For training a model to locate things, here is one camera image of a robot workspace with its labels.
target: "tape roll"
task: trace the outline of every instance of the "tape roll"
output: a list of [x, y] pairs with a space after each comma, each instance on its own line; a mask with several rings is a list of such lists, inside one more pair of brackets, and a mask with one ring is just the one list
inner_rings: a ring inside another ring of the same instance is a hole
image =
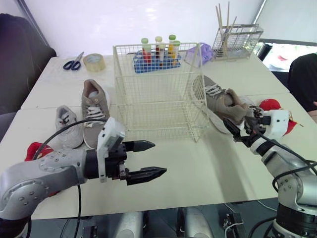
[[83, 59], [86, 69], [90, 72], [99, 72], [106, 67], [104, 57], [100, 54], [90, 54]]

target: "white wall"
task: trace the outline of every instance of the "white wall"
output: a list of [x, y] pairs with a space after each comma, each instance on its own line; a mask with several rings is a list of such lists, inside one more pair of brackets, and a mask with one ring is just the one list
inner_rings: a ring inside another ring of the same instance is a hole
[[[215, 5], [225, 18], [226, 0], [26, 0], [37, 24], [58, 56], [112, 54], [112, 46], [168, 40], [213, 44]], [[230, 18], [252, 23], [262, 0], [231, 0]]]
[[317, 43], [317, 0], [267, 0], [257, 23], [261, 38]]
[[14, 0], [0, 0], [0, 13], [12, 16], [23, 16]]

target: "metal wire rack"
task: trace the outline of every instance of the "metal wire rack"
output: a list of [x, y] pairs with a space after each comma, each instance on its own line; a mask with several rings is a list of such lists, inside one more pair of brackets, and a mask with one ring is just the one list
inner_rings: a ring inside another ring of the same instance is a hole
[[[157, 45], [152, 44], [151, 62], [144, 62], [149, 58], [143, 45], [113, 47], [117, 116], [126, 127], [126, 140], [197, 141], [209, 126], [202, 71], [193, 66], [197, 58], [201, 62], [200, 45], [182, 43], [175, 55], [172, 46], [161, 47], [164, 57], [157, 58]], [[195, 54], [186, 56], [193, 48]], [[136, 69], [136, 61], [143, 71]]]
[[248, 58], [262, 33], [263, 29], [258, 24], [219, 28], [212, 47], [212, 60]]

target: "floor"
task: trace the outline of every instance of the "floor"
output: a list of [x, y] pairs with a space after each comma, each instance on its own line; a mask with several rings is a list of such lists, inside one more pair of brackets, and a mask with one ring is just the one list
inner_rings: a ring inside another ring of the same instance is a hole
[[[261, 200], [261, 202], [274, 209], [278, 206], [277, 198], [265, 199]], [[227, 205], [229, 205], [235, 212], [241, 213], [247, 234], [256, 222], [272, 217], [276, 214], [274, 211], [263, 207], [257, 201], [229, 203]], [[224, 230], [221, 227], [223, 216], [231, 211], [224, 204], [198, 206], [197, 208], [199, 208], [204, 214], [215, 238], [223, 238]], [[116, 224], [118, 223], [120, 217], [121, 214], [112, 214], [84, 218], [80, 223], [77, 237], [81, 237], [84, 227], [98, 226], [98, 238], [111, 238], [113, 237]], [[176, 237], [176, 221], [177, 208], [150, 211], [148, 225], [149, 230], [145, 234], [144, 238]], [[67, 219], [33, 220], [31, 238], [59, 238], [66, 222]], [[253, 237], [263, 237], [263, 234], [268, 226], [269, 223], [261, 226], [256, 230]], [[62, 237], [73, 238], [75, 228], [76, 219], [69, 219]]]

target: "purple bag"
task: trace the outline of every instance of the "purple bag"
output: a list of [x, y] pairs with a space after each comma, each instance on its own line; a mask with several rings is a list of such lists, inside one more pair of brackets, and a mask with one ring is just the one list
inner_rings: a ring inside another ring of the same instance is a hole
[[[205, 64], [207, 61], [210, 61], [212, 58], [212, 49], [211, 46], [206, 43], [200, 43], [201, 52], [202, 52], [202, 63]], [[193, 62], [195, 55], [196, 47], [190, 48], [185, 56], [185, 61], [189, 64], [193, 64], [194, 67], [200, 67], [199, 54], [197, 54], [195, 61]]]

